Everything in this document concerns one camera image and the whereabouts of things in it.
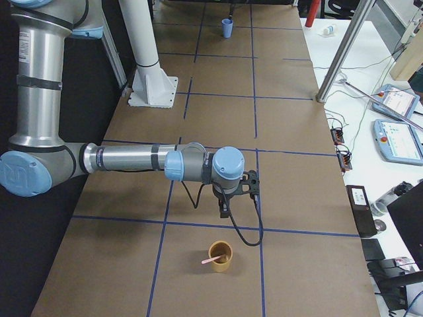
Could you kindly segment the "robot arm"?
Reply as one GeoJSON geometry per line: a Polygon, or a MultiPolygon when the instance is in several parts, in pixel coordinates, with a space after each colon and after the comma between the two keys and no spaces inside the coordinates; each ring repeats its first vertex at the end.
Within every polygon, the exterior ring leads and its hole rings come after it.
{"type": "Polygon", "coordinates": [[[64,43],[67,37],[101,38],[100,1],[12,1],[19,25],[17,131],[1,156],[1,185],[33,197],[69,179],[96,171],[163,172],[169,180],[210,184],[221,217],[242,190],[245,158],[234,147],[207,151],[186,145],[98,146],[59,137],[64,43]]]}

